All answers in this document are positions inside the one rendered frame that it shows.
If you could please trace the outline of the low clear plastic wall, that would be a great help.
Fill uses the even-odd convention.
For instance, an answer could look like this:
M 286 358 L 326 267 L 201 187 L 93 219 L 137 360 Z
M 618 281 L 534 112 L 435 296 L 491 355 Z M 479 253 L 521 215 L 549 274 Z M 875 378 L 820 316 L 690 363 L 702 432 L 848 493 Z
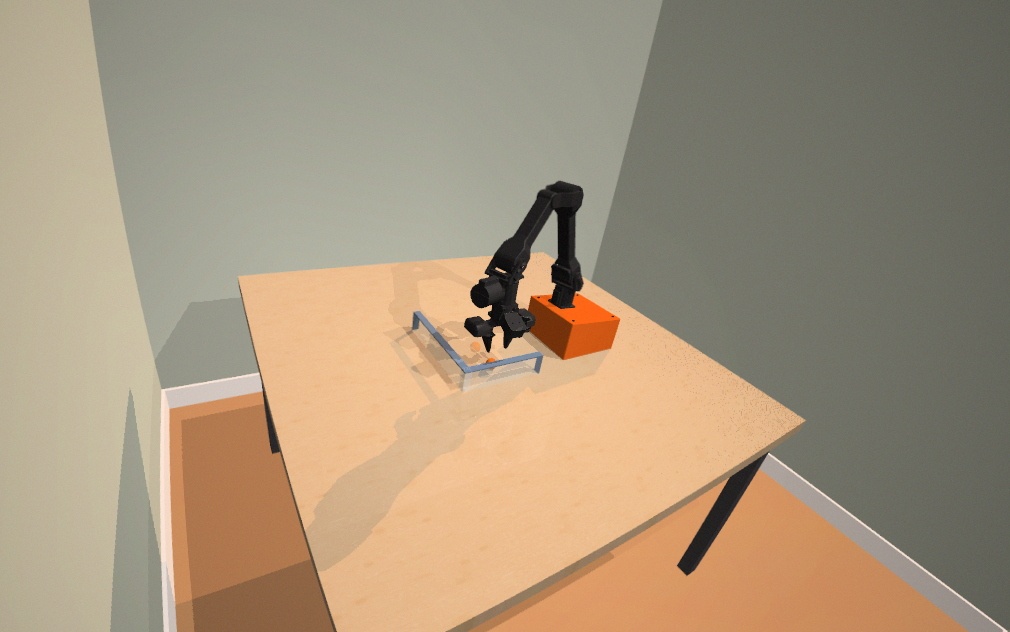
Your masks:
M 414 313 L 413 331 L 462 393 L 539 373 L 542 357 L 464 374 Z

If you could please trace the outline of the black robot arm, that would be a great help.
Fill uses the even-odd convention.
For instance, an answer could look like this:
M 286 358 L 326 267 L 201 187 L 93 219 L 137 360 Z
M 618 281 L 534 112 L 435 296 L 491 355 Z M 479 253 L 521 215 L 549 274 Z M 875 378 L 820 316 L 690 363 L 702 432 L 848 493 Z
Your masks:
M 470 291 L 473 304 L 485 308 L 500 301 L 516 300 L 519 280 L 531 257 L 531 246 L 543 229 L 552 212 L 558 215 L 558 259 L 552 264 L 551 282 L 556 283 L 549 302 L 560 309 L 576 308 L 573 305 L 576 291 L 584 285 L 581 264 L 575 256 L 575 214 L 582 205 L 584 194 L 580 186 L 557 181 L 537 194 L 526 218 L 516 233 L 505 240 L 485 270 L 487 278 L 479 279 Z M 500 272 L 499 268 L 506 273 Z M 532 318 L 519 316 L 519 308 L 507 312 L 505 308 L 497 316 L 495 324 L 501 326 L 506 338 L 521 338 L 530 332 Z

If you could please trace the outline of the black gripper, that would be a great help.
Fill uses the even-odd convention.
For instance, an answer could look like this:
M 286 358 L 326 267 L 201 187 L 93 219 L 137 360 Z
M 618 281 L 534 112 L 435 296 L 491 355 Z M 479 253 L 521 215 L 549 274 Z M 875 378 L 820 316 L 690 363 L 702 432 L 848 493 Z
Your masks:
M 482 337 L 486 351 L 489 353 L 491 349 L 492 338 L 495 336 L 495 334 L 493 333 L 493 328 L 497 327 L 497 325 L 495 324 L 497 316 L 499 315 L 501 310 L 505 308 L 508 309 L 507 312 L 511 312 L 514 310 L 514 308 L 517 307 L 518 303 L 516 303 L 516 300 L 511 302 L 505 302 L 505 301 L 497 302 L 492 305 L 492 310 L 488 311 L 488 316 L 490 316 L 489 320 L 484 321 L 480 316 L 470 317 L 465 320 L 464 328 L 467 331 L 469 331 L 474 337 Z M 531 317 L 533 320 L 532 326 L 535 325 L 536 321 L 535 316 L 525 308 L 519 309 L 519 316 L 523 316 L 523 318 Z M 503 347 L 505 349 L 507 349 L 512 339 L 506 338 L 504 333 Z

